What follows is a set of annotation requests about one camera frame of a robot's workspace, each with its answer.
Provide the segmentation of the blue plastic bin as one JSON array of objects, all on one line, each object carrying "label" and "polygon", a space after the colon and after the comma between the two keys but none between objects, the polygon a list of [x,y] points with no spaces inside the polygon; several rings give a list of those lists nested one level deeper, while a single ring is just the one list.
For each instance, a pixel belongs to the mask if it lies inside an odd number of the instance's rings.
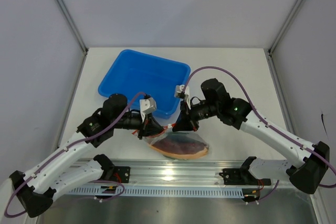
[{"label": "blue plastic bin", "polygon": [[130,101],[142,91],[156,101],[154,115],[169,119],[180,102],[174,96],[175,87],[184,84],[190,73],[191,68],[185,63],[125,49],[102,79],[98,93],[103,97],[119,93]]}]

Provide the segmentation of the clear zip top bag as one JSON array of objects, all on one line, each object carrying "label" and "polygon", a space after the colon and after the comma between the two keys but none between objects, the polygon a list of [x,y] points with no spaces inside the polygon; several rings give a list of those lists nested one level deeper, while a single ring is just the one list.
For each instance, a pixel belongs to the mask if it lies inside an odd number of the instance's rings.
[{"label": "clear zip top bag", "polygon": [[144,140],[148,147],[170,159],[193,160],[206,156],[209,145],[195,132],[173,132],[174,124],[163,126],[159,133],[141,136],[139,130],[132,132]]}]

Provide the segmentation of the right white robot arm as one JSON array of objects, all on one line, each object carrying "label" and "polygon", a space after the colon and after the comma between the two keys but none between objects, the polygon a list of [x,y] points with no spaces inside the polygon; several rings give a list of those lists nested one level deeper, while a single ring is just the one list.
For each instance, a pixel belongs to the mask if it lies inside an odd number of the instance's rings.
[{"label": "right white robot arm", "polygon": [[268,122],[249,102],[230,97],[215,78],[204,81],[201,90],[205,99],[192,104],[189,87],[176,86],[175,96],[182,101],[174,132],[197,131],[200,120],[215,116],[225,125],[260,139],[285,157],[284,160],[247,158],[239,174],[244,183],[264,178],[286,180],[306,194],[316,192],[328,170],[330,148],[326,143],[314,144]]}]

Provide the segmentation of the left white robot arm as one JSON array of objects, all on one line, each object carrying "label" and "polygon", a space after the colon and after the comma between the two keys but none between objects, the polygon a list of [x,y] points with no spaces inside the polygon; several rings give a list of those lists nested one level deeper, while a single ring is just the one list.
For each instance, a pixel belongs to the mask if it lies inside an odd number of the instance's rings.
[{"label": "left white robot arm", "polygon": [[48,210],[65,193],[83,184],[121,182],[113,162],[104,154],[96,155],[81,167],[66,170],[79,158],[113,136],[115,129],[136,130],[138,138],[161,133],[164,128],[152,113],[156,102],[144,92],[129,101],[122,94],[112,94],[103,106],[86,118],[73,136],[36,167],[10,175],[14,192],[24,213],[35,218]]}]

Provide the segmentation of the orange purple sweet potato slice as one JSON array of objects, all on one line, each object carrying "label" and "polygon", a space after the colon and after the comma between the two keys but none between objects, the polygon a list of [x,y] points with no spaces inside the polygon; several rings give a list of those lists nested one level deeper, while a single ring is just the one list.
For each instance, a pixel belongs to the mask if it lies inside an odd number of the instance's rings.
[{"label": "orange purple sweet potato slice", "polygon": [[171,159],[198,159],[208,154],[208,146],[192,138],[166,137],[150,144],[149,147]]}]

